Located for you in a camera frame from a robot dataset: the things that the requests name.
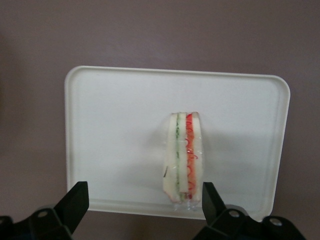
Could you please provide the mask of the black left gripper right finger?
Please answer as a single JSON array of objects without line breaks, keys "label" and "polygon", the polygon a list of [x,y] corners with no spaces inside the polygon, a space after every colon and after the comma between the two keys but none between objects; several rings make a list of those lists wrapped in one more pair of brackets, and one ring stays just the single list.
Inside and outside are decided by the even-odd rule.
[{"label": "black left gripper right finger", "polygon": [[246,240],[242,234],[246,215],[228,208],[211,182],[202,185],[202,210],[207,225],[193,240]]}]

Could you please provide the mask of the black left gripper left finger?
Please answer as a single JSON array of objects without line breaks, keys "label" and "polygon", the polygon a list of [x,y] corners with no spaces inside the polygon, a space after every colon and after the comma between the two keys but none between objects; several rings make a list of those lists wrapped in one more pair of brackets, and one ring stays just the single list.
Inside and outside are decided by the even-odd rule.
[{"label": "black left gripper left finger", "polygon": [[79,181],[53,208],[42,208],[31,215],[28,220],[31,238],[71,240],[88,208],[88,183]]}]

